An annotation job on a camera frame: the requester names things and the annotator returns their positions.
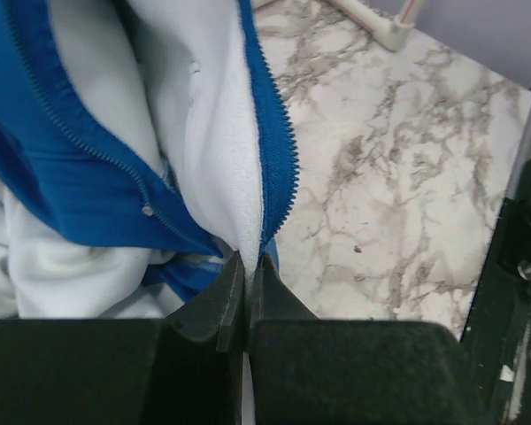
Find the blue jacket with white lining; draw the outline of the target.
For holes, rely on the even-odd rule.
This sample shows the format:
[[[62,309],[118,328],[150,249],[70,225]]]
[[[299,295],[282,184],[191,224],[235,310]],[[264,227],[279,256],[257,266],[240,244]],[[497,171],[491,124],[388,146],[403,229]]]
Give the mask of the blue jacket with white lining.
[[[242,413],[296,178],[252,2],[0,1],[0,321],[164,319],[238,255]]]

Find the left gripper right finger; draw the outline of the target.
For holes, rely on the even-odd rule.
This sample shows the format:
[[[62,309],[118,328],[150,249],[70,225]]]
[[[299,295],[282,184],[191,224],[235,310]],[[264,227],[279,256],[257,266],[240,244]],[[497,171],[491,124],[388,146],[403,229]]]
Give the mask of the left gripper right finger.
[[[322,320],[269,255],[255,275],[250,368],[258,424],[486,424],[492,360],[478,290],[455,337],[426,321]]]

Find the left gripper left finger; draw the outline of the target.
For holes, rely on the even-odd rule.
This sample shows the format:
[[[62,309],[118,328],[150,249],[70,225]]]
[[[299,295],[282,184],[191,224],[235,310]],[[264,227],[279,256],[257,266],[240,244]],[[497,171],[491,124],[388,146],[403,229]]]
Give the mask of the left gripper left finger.
[[[237,424],[244,271],[234,255],[164,319],[1,320],[0,424]]]

